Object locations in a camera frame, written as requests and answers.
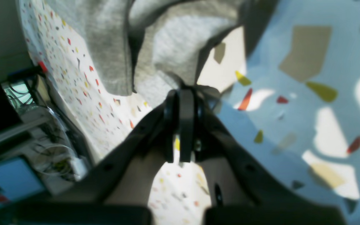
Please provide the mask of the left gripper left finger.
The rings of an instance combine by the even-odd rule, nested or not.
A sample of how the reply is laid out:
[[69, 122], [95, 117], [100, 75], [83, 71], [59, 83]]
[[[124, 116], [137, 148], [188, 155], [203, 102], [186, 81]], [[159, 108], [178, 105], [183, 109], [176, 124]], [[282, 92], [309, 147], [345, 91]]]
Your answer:
[[147, 207], [155, 175], [174, 161], [178, 91], [150, 111], [82, 180], [51, 196], [18, 156], [0, 162], [0, 225], [153, 225]]

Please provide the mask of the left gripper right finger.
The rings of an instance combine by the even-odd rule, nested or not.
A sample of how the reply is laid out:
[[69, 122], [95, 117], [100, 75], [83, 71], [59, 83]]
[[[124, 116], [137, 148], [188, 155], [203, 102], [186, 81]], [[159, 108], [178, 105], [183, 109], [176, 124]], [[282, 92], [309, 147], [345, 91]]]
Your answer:
[[345, 225], [340, 209], [309, 201], [274, 178], [227, 131], [201, 93], [180, 91], [180, 161], [205, 173], [203, 225]]

